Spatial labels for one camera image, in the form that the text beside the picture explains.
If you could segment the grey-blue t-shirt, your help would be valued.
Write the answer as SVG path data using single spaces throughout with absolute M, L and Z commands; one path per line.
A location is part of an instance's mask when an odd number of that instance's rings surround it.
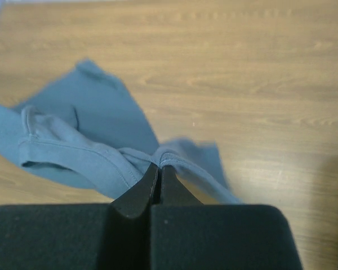
M 0 154 L 31 174 L 112 199 L 149 165 L 169 165 L 217 201 L 239 203 L 216 144 L 159 142 L 122 81 L 91 60 L 14 107 L 0 105 Z

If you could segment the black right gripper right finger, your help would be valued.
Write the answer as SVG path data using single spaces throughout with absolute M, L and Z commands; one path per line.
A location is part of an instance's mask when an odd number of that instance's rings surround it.
M 172 166 L 161 170 L 160 204 L 202 205 L 202 203 L 178 180 Z

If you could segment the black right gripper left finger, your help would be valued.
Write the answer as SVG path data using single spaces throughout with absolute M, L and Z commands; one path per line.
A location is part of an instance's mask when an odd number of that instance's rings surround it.
M 140 217 L 151 205 L 159 168 L 150 164 L 144 176 L 110 204 L 110 210 L 124 219 Z

